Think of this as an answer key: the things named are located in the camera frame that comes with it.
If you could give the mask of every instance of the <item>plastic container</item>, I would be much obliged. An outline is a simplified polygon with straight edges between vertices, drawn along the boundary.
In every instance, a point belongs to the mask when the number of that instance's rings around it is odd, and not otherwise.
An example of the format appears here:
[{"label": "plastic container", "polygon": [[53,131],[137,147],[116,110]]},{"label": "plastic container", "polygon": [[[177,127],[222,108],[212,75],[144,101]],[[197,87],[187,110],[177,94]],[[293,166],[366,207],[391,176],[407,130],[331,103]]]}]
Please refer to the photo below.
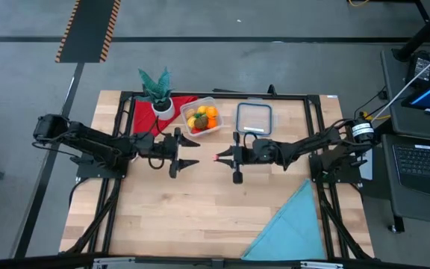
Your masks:
[{"label": "plastic container", "polygon": [[256,135],[268,136],[273,130],[272,119],[271,105],[260,102],[241,102],[237,106],[236,130],[242,134],[252,132]]},{"label": "plastic container", "polygon": [[[199,106],[201,106],[201,105],[214,106],[216,108],[216,110],[218,111],[218,114],[216,116],[217,126],[211,128],[211,129],[206,129],[202,132],[198,132],[196,134],[193,134],[192,129],[187,125],[187,118],[185,117],[185,113],[187,112],[187,110],[189,110],[191,108],[195,109],[195,111],[196,111],[199,108]],[[185,128],[187,128],[187,132],[188,132],[189,136],[199,137],[202,135],[210,134],[211,132],[215,132],[215,131],[219,130],[223,126],[223,117],[220,115],[220,110],[215,104],[215,99],[213,99],[212,97],[205,97],[204,99],[198,99],[196,101],[184,104],[180,107],[180,113],[182,115],[182,119],[184,119]]]}]

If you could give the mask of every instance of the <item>blue cloth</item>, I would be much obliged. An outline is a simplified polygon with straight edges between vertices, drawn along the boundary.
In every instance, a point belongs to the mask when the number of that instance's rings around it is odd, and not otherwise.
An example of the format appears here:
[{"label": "blue cloth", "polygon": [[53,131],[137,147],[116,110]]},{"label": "blue cloth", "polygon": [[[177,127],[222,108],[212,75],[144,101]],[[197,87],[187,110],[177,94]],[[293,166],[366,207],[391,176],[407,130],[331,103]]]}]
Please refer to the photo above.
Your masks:
[{"label": "blue cloth", "polygon": [[243,254],[247,261],[325,259],[309,180],[283,205]]}]

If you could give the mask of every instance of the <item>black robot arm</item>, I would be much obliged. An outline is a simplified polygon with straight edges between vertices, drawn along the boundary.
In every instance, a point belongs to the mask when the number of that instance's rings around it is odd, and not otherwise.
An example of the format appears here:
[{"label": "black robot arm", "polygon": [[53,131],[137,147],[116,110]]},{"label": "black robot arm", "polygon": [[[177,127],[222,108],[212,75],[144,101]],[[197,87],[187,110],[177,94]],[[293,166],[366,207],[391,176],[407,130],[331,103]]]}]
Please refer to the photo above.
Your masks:
[{"label": "black robot arm", "polygon": [[[346,130],[346,138],[344,139],[340,136],[340,129],[343,127]],[[371,149],[373,145],[373,127],[368,121],[359,118],[357,120],[338,120],[314,136],[295,143],[255,137],[251,149],[241,146],[240,135],[234,132],[234,145],[217,154],[214,160],[233,168],[233,181],[235,184],[240,184],[243,182],[240,165],[277,164],[286,171],[291,163],[298,160],[299,156],[316,152],[318,149],[327,149],[328,146],[336,146],[334,149],[328,149],[316,156],[319,168],[327,171],[341,166],[347,159],[349,159],[351,166],[363,164],[362,161],[357,161],[356,157]],[[220,158],[232,155],[232,160]]]},{"label": "black robot arm", "polygon": [[[186,139],[180,128],[176,128],[173,135],[164,134],[163,141],[155,143],[150,132],[113,137],[82,123],[69,121],[61,115],[47,114],[38,119],[33,137],[36,140],[33,145],[62,143],[93,156],[98,166],[109,170],[118,170],[127,165],[127,160],[139,155],[149,160],[154,158],[172,161],[169,174],[175,178],[177,171],[199,162],[178,159],[178,146],[200,146]],[[76,157],[71,160],[76,163],[81,161]]]}]

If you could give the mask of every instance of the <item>wooden table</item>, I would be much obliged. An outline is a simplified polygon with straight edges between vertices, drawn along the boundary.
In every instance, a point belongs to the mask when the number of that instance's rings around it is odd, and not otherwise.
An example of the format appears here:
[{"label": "wooden table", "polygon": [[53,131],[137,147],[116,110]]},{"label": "wooden table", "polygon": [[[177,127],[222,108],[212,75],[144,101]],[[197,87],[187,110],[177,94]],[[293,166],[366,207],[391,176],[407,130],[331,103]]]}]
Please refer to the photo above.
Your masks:
[{"label": "wooden table", "polygon": [[[120,91],[109,90],[100,93],[92,128],[112,133],[120,94]],[[336,96],[320,98],[325,126],[329,126],[341,118],[340,104]],[[151,169],[146,159],[139,158],[129,164],[119,195],[110,254],[240,258],[272,216],[301,183],[310,178],[308,157],[303,155],[286,172],[276,165],[241,167],[243,184],[232,183],[231,169],[213,162],[212,156],[232,144],[232,114],[238,102],[240,99],[216,99],[225,125],[207,137],[192,139],[200,143],[200,147],[180,148],[180,158],[199,159],[200,163],[182,170],[177,179],[169,177],[168,164],[161,170]],[[267,102],[278,115],[272,139],[294,142],[308,136],[303,102]],[[181,117],[165,132],[173,132],[175,127],[181,127],[189,137]],[[90,179],[75,191],[60,243],[61,251],[70,248],[93,220],[100,187],[101,179]],[[323,237],[315,185],[313,189]],[[358,192],[348,184],[338,184],[337,192],[346,228],[363,250],[373,256]],[[96,250],[102,248],[104,231],[103,223]],[[332,223],[331,235],[339,256],[337,233]]]}]

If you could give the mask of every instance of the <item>red cloth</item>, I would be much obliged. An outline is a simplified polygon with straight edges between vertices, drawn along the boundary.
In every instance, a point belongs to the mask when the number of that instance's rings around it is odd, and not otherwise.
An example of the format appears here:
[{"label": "red cloth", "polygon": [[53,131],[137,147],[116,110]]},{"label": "red cloth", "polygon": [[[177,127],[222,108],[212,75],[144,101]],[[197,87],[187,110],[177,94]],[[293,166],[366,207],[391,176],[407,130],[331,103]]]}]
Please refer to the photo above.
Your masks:
[{"label": "red cloth", "polygon": [[[163,131],[175,118],[180,115],[180,107],[188,102],[197,100],[197,96],[180,96],[172,97],[172,102],[175,107],[175,113],[170,120],[158,120],[158,127]],[[155,122],[155,114],[152,110],[151,102],[135,101],[135,112],[134,112],[134,133],[147,132],[152,124]],[[159,134],[157,127],[151,130],[151,133],[156,137]]]}]

